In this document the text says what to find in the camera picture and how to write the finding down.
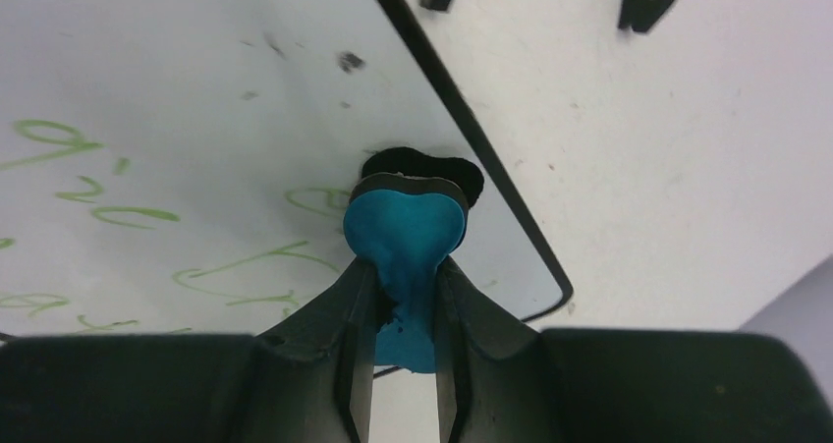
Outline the small black-framed whiteboard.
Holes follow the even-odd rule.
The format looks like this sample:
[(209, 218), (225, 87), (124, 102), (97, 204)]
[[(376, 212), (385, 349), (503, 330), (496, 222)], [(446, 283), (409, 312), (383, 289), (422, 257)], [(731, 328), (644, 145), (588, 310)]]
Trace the small black-framed whiteboard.
[(490, 299), (571, 298), (405, 0), (1, 0), (1, 339), (262, 332), (350, 263), (396, 146), (483, 172), (454, 259)]

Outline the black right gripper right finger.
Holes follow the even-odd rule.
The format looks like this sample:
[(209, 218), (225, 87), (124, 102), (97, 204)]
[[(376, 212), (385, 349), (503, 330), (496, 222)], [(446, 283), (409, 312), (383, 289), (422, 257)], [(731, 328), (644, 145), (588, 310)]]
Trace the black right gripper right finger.
[(436, 278), (444, 442), (828, 442), (832, 412), (783, 342), (737, 332), (535, 331), (452, 260)]

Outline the blue whiteboard eraser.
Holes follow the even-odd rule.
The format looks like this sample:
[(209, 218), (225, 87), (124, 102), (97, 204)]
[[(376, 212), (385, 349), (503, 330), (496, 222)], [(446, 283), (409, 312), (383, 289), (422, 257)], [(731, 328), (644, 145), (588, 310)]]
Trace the blue whiteboard eraser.
[(343, 231), (378, 278), (375, 365), (435, 372), (437, 272), (463, 242), (483, 188), (480, 168), (461, 157), (398, 146), (363, 162)]

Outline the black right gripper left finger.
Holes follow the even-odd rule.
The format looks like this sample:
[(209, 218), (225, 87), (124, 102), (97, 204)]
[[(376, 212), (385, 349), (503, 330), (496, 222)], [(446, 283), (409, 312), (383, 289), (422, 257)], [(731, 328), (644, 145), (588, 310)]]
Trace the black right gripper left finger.
[(364, 442), (377, 276), (350, 264), (266, 332), (39, 336), (1, 349), (5, 442)]

